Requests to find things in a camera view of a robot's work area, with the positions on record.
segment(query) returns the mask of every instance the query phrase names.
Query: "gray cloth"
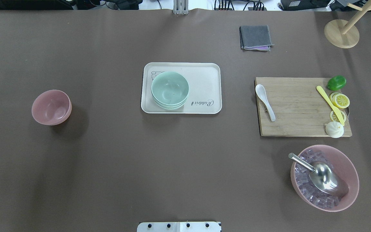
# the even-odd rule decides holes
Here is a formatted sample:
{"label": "gray cloth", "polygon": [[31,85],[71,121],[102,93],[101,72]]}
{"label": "gray cloth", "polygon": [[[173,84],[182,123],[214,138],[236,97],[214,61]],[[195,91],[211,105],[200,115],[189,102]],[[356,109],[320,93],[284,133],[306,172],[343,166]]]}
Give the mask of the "gray cloth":
{"label": "gray cloth", "polygon": [[268,25],[240,26],[240,45],[245,50],[270,51],[271,43]]}

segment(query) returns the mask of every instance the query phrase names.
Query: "metal bracket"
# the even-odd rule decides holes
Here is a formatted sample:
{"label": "metal bracket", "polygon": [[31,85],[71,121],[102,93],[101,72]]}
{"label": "metal bracket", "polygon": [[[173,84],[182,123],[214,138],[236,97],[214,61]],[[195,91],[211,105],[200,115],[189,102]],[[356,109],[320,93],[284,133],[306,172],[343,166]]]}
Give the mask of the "metal bracket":
{"label": "metal bracket", "polygon": [[221,232],[221,222],[140,223],[137,232]]}
{"label": "metal bracket", "polygon": [[188,0],[174,0],[173,12],[175,15],[188,15]]}

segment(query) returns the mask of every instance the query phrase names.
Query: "lime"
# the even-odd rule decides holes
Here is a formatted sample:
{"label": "lime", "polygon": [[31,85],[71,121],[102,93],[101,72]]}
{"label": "lime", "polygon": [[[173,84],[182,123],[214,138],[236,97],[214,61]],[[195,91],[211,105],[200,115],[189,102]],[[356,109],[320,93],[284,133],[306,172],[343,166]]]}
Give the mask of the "lime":
{"label": "lime", "polygon": [[327,88],[331,91],[338,91],[346,85],[346,78],[342,75],[337,75],[331,78],[327,83]]}

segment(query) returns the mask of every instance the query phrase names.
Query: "pink bowl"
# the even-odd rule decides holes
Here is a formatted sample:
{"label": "pink bowl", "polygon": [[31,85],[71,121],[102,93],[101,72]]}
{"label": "pink bowl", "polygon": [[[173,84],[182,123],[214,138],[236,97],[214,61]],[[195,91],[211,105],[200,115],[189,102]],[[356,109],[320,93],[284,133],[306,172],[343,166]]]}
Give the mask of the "pink bowl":
{"label": "pink bowl", "polygon": [[32,117],[44,125],[58,125],[70,116],[71,100],[59,90],[43,92],[32,104]]}
{"label": "pink bowl", "polygon": [[342,199],[340,200],[340,203],[337,206],[334,206],[331,209],[322,209],[320,207],[315,206],[310,201],[308,201],[303,196],[303,194],[301,194],[300,189],[297,186],[295,173],[294,173],[294,167],[296,163],[293,162],[293,165],[291,165],[290,176],[291,176],[291,183],[293,184],[293,187],[296,190],[297,194],[305,202],[307,202],[311,206],[314,206],[320,210],[324,210],[328,212],[338,212],[338,211],[347,209],[354,203],[359,193],[359,176],[357,175],[355,166],[349,160],[349,158],[345,154],[343,154],[343,152],[337,150],[334,147],[330,147],[327,145],[310,146],[304,149],[302,152],[300,152],[299,156],[301,156],[301,154],[303,154],[306,150],[310,148],[313,148],[313,150],[320,150],[323,152],[326,159],[333,165],[334,171],[336,172],[336,174],[349,185],[349,192],[342,197]]}

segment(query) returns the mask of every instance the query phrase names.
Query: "white tray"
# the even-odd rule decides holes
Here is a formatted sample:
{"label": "white tray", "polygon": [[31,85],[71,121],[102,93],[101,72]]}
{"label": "white tray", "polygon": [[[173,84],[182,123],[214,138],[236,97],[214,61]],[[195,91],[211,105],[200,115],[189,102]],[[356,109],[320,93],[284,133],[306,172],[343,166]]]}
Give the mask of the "white tray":
{"label": "white tray", "polygon": [[[151,83],[162,72],[178,72],[187,79],[190,93],[183,107],[165,110],[159,107],[151,95]],[[197,113],[220,112],[221,76],[215,63],[148,63],[144,67],[141,109],[146,113]]]}

